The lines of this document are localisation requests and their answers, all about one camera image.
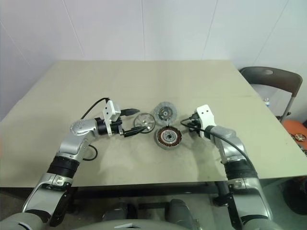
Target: metal disc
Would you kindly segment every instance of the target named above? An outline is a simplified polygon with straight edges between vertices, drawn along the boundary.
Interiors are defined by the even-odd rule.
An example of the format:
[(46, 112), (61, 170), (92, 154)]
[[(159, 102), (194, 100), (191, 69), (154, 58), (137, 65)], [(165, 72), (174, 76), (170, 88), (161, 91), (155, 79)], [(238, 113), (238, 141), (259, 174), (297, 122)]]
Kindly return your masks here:
[(177, 109), (170, 102), (161, 102), (154, 109), (154, 117), (158, 124), (168, 126), (177, 118)]
[(155, 127), (155, 119), (149, 113), (142, 113), (136, 116), (133, 122), (134, 127), (142, 127), (146, 126), (147, 128), (144, 129), (141, 133), (149, 133)]

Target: floor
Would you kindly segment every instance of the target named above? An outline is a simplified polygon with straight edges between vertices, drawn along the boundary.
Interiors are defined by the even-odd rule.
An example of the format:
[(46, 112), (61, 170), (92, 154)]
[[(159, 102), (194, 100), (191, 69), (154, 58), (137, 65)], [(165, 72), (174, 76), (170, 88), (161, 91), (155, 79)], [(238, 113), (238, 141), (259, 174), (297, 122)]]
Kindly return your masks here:
[[(283, 201), (279, 185), (264, 187), (264, 193), (271, 206), (274, 221), (282, 226), (283, 230), (307, 230), (307, 216), (300, 216), (292, 212)], [(99, 222), (102, 214), (113, 204), (128, 202), (138, 205), (141, 203), (166, 202), (173, 198), (182, 199), (189, 206), (191, 213), (198, 220), (203, 230), (233, 230), (229, 220), (226, 207), (215, 207), (212, 205), (213, 195), (186, 194), (169, 196), (148, 197), (121, 197), (112, 199), (79, 200), (78, 210), (73, 214), (67, 214), (62, 224), (53, 230), (67, 230)], [(23, 200), (0, 194), (0, 219), (4, 219), (19, 212)], [(164, 209), (139, 210), (140, 219), (164, 219)]]

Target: chair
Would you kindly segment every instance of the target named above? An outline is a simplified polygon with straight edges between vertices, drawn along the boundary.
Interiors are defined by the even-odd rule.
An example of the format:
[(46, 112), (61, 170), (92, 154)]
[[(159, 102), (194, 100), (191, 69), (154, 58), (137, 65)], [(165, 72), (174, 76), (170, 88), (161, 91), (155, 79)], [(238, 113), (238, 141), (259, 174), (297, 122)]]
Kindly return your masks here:
[(245, 67), (240, 70), (240, 73), (249, 84), (268, 85), (292, 94), (283, 115), (280, 117), (280, 122), (282, 123), (288, 115), (303, 82), (302, 77), (296, 73), (270, 67)]

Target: chair backrest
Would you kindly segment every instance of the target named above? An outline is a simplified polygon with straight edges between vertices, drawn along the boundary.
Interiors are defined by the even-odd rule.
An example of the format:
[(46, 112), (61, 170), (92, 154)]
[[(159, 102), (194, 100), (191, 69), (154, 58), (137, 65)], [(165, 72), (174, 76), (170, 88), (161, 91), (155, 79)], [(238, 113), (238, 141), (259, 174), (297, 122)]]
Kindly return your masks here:
[(292, 93), (292, 97), (296, 97), (303, 82), (296, 73), (270, 67), (245, 67), (240, 73), (249, 84), (269, 85)]

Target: white wall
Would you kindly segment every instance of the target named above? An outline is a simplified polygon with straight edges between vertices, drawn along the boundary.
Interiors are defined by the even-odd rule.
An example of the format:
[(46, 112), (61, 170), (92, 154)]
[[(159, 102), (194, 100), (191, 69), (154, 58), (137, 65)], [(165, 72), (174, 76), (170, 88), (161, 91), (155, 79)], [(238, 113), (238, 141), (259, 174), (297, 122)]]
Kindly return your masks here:
[(304, 78), (306, 0), (2, 0), (0, 117), (55, 60), (230, 59)]

